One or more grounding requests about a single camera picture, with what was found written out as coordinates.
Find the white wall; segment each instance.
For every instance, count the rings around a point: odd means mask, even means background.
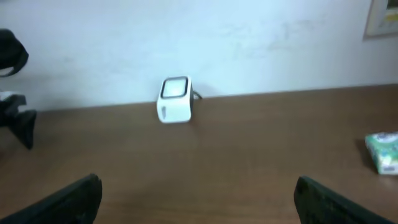
[[[0,0],[30,53],[0,88],[41,110],[398,81],[398,39],[363,41],[370,0]]]

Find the white cube-shaped device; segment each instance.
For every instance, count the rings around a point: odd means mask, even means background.
[[[163,123],[188,122],[192,116],[193,90],[190,77],[173,77],[163,81],[156,107]]]

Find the black cable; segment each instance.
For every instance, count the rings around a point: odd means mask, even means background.
[[[203,99],[203,97],[201,97],[201,95],[195,90],[193,91],[193,95],[197,96],[199,100]]]

